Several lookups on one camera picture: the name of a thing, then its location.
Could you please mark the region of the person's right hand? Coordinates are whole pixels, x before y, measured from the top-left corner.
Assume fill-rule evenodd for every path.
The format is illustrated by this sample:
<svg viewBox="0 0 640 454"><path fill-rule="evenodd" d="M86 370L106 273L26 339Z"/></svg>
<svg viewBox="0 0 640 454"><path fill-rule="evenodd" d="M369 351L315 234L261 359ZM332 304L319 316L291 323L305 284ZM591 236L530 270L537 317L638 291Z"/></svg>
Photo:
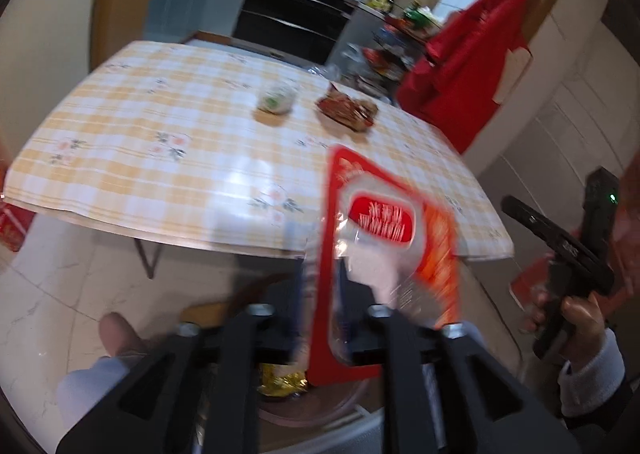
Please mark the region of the person's right hand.
<svg viewBox="0 0 640 454"><path fill-rule="evenodd" d="M532 303L525 310L523 328L527 333L538 333L546 325L552 297L544 285L532 288ZM560 310L567 323L575 327L559 350L559 355L570 363L574 373L587 366L601 351L605 343L605 322L596 295L587 299L565 297Z"/></svg>

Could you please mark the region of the grey sleeve right forearm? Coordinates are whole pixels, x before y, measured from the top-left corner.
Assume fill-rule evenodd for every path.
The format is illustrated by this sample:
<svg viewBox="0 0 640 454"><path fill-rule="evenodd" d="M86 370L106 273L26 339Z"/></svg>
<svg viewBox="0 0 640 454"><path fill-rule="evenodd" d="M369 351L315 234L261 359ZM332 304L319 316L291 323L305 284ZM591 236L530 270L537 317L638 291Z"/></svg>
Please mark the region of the grey sleeve right forearm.
<svg viewBox="0 0 640 454"><path fill-rule="evenodd" d="M566 362L559 376L561 412L574 436L620 437L639 425L639 393L633 392L612 330L584 367Z"/></svg>

